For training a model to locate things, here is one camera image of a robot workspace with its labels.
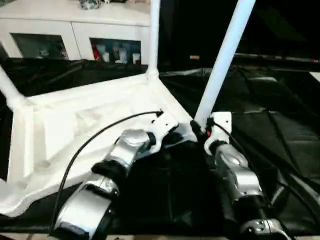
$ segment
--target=black fabric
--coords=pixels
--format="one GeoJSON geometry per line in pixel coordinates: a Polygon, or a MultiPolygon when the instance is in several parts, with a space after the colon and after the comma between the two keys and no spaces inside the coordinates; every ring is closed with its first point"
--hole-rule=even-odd
{"type": "MultiPolygon", "coordinates": [[[[197,4],[185,0],[161,1],[159,63],[169,59],[175,70],[212,67],[236,4],[236,0],[199,0],[197,4]],[[213,10],[223,14],[214,14],[213,10]],[[213,23],[218,24],[214,25],[214,34],[209,34],[213,23]]],[[[270,59],[272,56],[281,56],[282,60],[296,58],[290,62],[302,65],[305,62],[299,58],[318,62],[319,40],[314,34],[318,14],[313,4],[312,1],[292,2],[288,9],[287,1],[256,1],[237,54],[251,54],[251,58],[256,55],[255,61],[263,55],[270,59]]]]}
{"type": "Polygon", "coordinates": [[[97,226],[95,233],[92,237],[92,240],[105,240],[110,229],[110,225],[114,220],[116,214],[117,204],[114,201],[111,202],[108,209],[105,211],[103,217],[101,218],[99,225],[97,226]]]}
{"type": "Polygon", "coordinates": [[[245,196],[234,203],[234,215],[238,223],[257,219],[274,219],[268,203],[261,196],[245,196]]]}
{"type": "MultiPolygon", "coordinates": [[[[10,59],[3,68],[26,96],[63,90],[130,75],[146,68],[108,63],[10,59]]],[[[193,117],[209,75],[163,76],[162,82],[193,117]]],[[[320,83],[308,72],[250,72],[230,69],[214,111],[232,112],[232,135],[241,143],[269,199],[278,187],[282,161],[320,184],[320,141],[317,106],[320,83]]],[[[0,103],[0,177],[6,179],[12,113],[0,103]]],[[[63,191],[59,207],[76,189],[63,191]]],[[[296,235],[317,235],[320,229],[307,208],[288,191],[275,212],[296,235]]],[[[46,233],[56,194],[32,203],[21,216],[0,216],[0,232],[46,233]]],[[[221,236],[223,221],[215,179],[208,173],[202,148],[186,142],[142,159],[132,168],[119,199],[120,211],[110,233],[221,236]]]]}

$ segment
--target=red object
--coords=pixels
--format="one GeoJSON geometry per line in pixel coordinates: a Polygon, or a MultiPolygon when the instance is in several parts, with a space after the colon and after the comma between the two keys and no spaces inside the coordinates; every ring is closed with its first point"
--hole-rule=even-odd
{"type": "Polygon", "coordinates": [[[92,46],[94,60],[100,61],[101,58],[100,58],[100,55],[99,55],[99,52],[98,52],[98,49],[97,49],[96,45],[92,44],[91,46],[92,46]]]}
{"type": "Polygon", "coordinates": [[[141,65],[141,59],[135,61],[136,65],[141,65]]]}

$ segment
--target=white surface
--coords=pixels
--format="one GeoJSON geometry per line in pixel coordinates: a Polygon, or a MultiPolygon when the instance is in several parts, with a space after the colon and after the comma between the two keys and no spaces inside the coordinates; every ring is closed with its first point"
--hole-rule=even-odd
{"type": "Polygon", "coordinates": [[[256,0],[238,0],[194,120],[202,129],[215,105],[256,0]]]}
{"type": "Polygon", "coordinates": [[[6,104],[13,110],[24,101],[24,96],[16,89],[0,65],[0,91],[5,96],[6,104]]]}
{"type": "Polygon", "coordinates": [[[94,60],[90,38],[141,42],[141,63],[149,63],[149,27],[73,22],[72,27],[82,59],[94,60]]]}
{"type": "Polygon", "coordinates": [[[310,74],[320,83],[320,72],[310,72],[310,74]]]}
{"type": "MultiPolygon", "coordinates": [[[[186,140],[196,141],[189,125],[192,118],[158,78],[147,80],[146,74],[27,99],[32,105],[14,111],[8,184],[1,187],[15,189],[0,199],[0,213],[8,216],[17,216],[31,202],[54,193],[80,145],[123,117],[162,109],[180,123],[177,131],[186,140]]],[[[151,114],[128,120],[93,140],[75,161],[65,187],[81,182],[124,129],[146,129],[155,118],[151,114]]]]}
{"type": "Polygon", "coordinates": [[[102,4],[82,10],[78,0],[16,0],[0,7],[1,19],[50,20],[119,25],[150,25],[150,6],[143,3],[102,4]]]}
{"type": "Polygon", "coordinates": [[[22,58],[23,56],[14,38],[11,36],[11,33],[59,35],[63,40],[63,44],[67,51],[69,60],[80,59],[77,42],[70,22],[0,19],[0,42],[11,58],[22,58]]]}
{"type": "MultiPolygon", "coordinates": [[[[210,118],[213,118],[214,121],[221,125],[228,133],[231,134],[232,131],[232,115],[229,111],[217,111],[213,112],[210,115],[210,118]]],[[[218,126],[214,125],[211,127],[210,137],[204,143],[204,150],[209,155],[212,156],[211,151],[209,150],[211,144],[215,141],[224,141],[229,143],[229,136],[218,126]]]]}

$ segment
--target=metal rod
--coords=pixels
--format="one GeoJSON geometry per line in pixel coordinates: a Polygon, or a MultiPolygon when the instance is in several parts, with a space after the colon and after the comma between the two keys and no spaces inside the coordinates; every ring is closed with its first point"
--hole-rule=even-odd
{"type": "Polygon", "coordinates": [[[256,0],[238,0],[194,120],[205,128],[256,0]]]}
{"type": "Polygon", "coordinates": [[[14,107],[21,104],[24,96],[17,90],[16,86],[7,76],[0,65],[0,91],[5,96],[6,104],[13,110],[14,107]]]}

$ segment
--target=black cable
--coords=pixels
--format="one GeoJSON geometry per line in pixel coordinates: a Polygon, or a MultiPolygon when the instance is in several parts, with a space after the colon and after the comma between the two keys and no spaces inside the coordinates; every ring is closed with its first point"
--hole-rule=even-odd
{"type": "Polygon", "coordinates": [[[78,155],[81,153],[81,151],[92,141],[94,140],[96,137],[98,137],[100,134],[102,134],[104,131],[108,130],[109,128],[117,125],[117,124],[120,124],[126,120],[129,120],[129,119],[132,119],[132,118],[136,118],[138,116],[141,116],[141,115],[147,115],[147,114],[156,114],[157,117],[159,117],[161,114],[163,113],[162,110],[160,111],[146,111],[146,112],[141,112],[141,113],[137,113],[137,114],[133,114],[131,116],[127,116],[125,118],[122,118],[104,128],[102,128],[100,131],[98,131],[97,133],[95,133],[92,137],[90,137],[84,144],[81,145],[81,147],[75,152],[75,154],[73,155],[73,157],[71,158],[68,166],[66,167],[66,170],[64,172],[64,175],[63,175],[63,178],[61,180],[61,183],[60,183],[60,186],[59,186],[59,189],[58,189],[58,192],[57,192],[57,195],[56,195],[56,199],[55,199],[55,204],[54,204],[54,208],[53,208],[53,213],[52,213],[52,220],[51,220],[51,224],[50,224],[50,228],[49,228],[49,233],[51,234],[52,231],[54,230],[54,226],[55,226],[55,222],[57,220],[57,217],[58,217],[58,205],[59,205],[59,200],[60,200],[60,196],[61,196],[61,193],[64,189],[64,186],[65,186],[65,183],[66,183],[66,180],[67,180],[67,176],[69,174],[69,171],[72,167],[72,165],[74,164],[76,158],[78,157],[78,155]]]}
{"type": "Polygon", "coordinates": [[[297,193],[291,186],[286,185],[286,184],[280,182],[279,180],[277,180],[276,183],[277,183],[278,185],[282,186],[284,189],[288,190],[296,199],[298,199],[298,201],[299,201],[300,203],[302,203],[302,204],[305,206],[305,208],[307,209],[307,211],[308,211],[309,214],[311,215],[314,223],[315,223],[315,224],[317,225],[317,227],[320,229],[320,222],[319,222],[318,219],[317,219],[317,214],[315,213],[315,211],[313,211],[312,207],[308,204],[308,202],[305,201],[305,200],[303,199],[303,197],[301,197],[301,196],[299,195],[299,193],[297,193]]]}

